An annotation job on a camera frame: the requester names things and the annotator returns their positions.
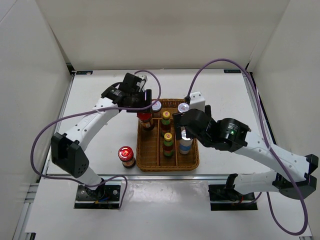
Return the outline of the white-lid spice jar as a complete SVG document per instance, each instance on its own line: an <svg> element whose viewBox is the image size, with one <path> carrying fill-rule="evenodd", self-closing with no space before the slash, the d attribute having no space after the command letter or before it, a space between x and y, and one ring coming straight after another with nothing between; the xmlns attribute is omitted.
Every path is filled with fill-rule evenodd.
<svg viewBox="0 0 320 240"><path fill-rule="evenodd" d="M152 117L160 118L162 113L162 103L160 101L153 101L154 105L152 106Z"/></svg>
<svg viewBox="0 0 320 240"><path fill-rule="evenodd" d="M190 109L190 106L186 103L180 103L177 107L178 113L185 113Z"/></svg>

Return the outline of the red-lid sauce jar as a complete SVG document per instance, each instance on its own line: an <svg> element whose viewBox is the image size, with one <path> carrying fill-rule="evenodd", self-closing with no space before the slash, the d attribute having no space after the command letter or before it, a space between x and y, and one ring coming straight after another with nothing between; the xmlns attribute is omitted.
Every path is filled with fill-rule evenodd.
<svg viewBox="0 0 320 240"><path fill-rule="evenodd" d="M122 146L118 150L118 157L122 165L127 169L133 168L136 165L134 151L129 146Z"/></svg>
<svg viewBox="0 0 320 240"><path fill-rule="evenodd" d="M153 121L153 114L150 112L138 112L137 118L142 126L142 128L146 131L152 131L155 127L155 123Z"/></svg>

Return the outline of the yellow-cap chili bottle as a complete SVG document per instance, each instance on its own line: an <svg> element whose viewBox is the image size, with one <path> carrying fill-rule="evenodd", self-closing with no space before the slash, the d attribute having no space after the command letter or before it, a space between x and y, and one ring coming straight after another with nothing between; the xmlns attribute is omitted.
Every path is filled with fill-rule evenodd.
<svg viewBox="0 0 320 240"><path fill-rule="evenodd" d="M162 113L161 123L160 123L160 133L164 136L166 133L171 132L171 114L169 111L164 111Z"/></svg>
<svg viewBox="0 0 320 240"><path fill-rule="evenodd" d="M167 158L171 158L174 154L174 141L170 132L165 133L163 136L162 152Z"/></svg>

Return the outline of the silver-cap pepper shaker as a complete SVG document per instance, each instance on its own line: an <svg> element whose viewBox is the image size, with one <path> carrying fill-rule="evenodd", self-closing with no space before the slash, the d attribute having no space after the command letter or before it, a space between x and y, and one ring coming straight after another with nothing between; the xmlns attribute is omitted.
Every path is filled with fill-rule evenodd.
<svg viewBox="0 0 320 240"><path fill-rule="evenodd" d="M192 147L193 139L187 137L187 132L185 129L181 131L181 139L179 140L179 152L182 155L187 155Z"/></svg>

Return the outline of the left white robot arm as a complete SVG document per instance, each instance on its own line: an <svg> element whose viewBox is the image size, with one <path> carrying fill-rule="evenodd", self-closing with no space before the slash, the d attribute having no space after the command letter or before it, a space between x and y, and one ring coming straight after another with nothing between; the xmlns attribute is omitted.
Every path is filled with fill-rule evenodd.
<svg viewBox="0 0 320 240"><path fill-rule="evenodd" d="M93 112L85 115L77 124L51 137L51 161L77 181L85 185L85 192L93 199L105 196L101 184L103 178L89 166L85 150L95 135L108 121L125 108L128 112L144 111L152 103L152 92L145 89L147 77L126 73L123 81L109 86L93 107Z"/></svg>

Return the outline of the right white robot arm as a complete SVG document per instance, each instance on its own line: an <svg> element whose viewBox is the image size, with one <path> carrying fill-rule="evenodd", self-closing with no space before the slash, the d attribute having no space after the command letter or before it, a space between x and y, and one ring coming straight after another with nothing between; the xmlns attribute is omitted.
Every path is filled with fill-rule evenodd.
<svg viewBox="0 0 320 240"><path fill-rule="evenodd" d="M181 128L187 138L197 139L204 147L248 157L268 167L263 173L230 174L222 192L230 200L253 192L278 192L285 197L305 199L317 188L312 173L319 159L314 154L300 156L275 144L266 144L261 136L234 118L214 120L211 107L190 109L173 114L175 138L182 139Z"/></svg>

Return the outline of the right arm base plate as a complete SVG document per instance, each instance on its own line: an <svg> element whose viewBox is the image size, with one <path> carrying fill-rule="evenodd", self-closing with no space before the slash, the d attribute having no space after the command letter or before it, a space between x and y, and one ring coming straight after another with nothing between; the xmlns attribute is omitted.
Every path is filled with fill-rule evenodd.
<svg viewBox="0 0 320 240"><path fill-rule="evenodd" d="M226 180L209 180L208 194L211 211L257 211L257 197L254 192L241 194L225 188Z"/></svg>

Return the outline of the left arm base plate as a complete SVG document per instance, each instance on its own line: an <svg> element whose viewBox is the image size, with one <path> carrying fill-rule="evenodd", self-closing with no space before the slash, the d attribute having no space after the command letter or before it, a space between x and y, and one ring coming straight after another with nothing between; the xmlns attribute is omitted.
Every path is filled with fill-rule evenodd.
<svg viewBox="0 0 320 240"><path fill-rule="evenodd" d="M121 199L122 182L112 183L121 176L113 176L107 182L91 190L83 185L78 185L74 209L119 210L123 200Z"/></svg>

